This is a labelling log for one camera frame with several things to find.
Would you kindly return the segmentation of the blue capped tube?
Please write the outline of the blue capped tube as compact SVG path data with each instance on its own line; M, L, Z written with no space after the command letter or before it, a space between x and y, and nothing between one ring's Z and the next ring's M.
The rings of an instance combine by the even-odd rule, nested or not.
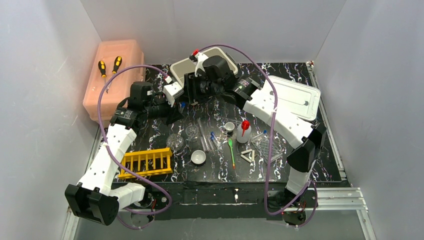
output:
M259 141L259 140L261 140L261 139L262 139L262 138L263 138L266 134L267 134L267 130L264 130L263 132L259 133L258 135L253 136L253 137L251 138L251 141L252 141L252 142Z
M223 151L223 149L222 149L222 146L221 146L221 144L218 142L218 140L217 140L217 138L216 138L216 136L214 135L214 134L211 134L211 140L213 141L213 143L215 144L215 146L216 146L216 148L217 148L217 150L218 151L220 151L220 152L222 152Z
M214 133L213 131L210 133L210 139L212 140L212 142L213 142L213 144L216 146L216 148L217 148L218 150L220 150L220 149L221 149L221 147L220 147L220 143L218 142L218 140L217 140L217 138L216 138L216 136L215 136L215 133Z

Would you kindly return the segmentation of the yellow test tube rack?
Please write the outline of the yellow test tube rack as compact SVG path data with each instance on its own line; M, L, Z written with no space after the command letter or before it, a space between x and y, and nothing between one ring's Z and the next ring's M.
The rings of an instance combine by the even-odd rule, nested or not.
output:
M166 175L173 172L172 155L169 147L128 152L124 155L121 164L142 177Z

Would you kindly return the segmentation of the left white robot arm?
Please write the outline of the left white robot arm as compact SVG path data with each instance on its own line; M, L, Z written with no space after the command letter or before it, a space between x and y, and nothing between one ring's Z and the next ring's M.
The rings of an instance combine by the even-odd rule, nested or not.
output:
M161 93L153 91L150 82L134 82L129 97L118 104L107 133L103 135L104 142L88 170L76 185L69 184L65 189L64 195L72 213L108 226L117 218L119 210L142 201L146 187L130 182L113 189L115 174L136 139L141 122L150 118L169 119L177 112Z

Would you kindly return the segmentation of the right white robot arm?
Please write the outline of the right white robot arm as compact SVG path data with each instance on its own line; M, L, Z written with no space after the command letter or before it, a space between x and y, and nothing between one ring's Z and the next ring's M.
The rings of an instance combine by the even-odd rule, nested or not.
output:
M266 196L264 202L266 207L281 210L296 203L309 186L312 168L327 137L325 125L313 126L279 104L277 89L270 78L261 85L251 78L237 77L227 60L219 55L208 57L197 52L189 59L195 69L184 75L183 95L191 104L218 96L267 123L271 134L282 135L293 148L286 159L290 171L284 190Z

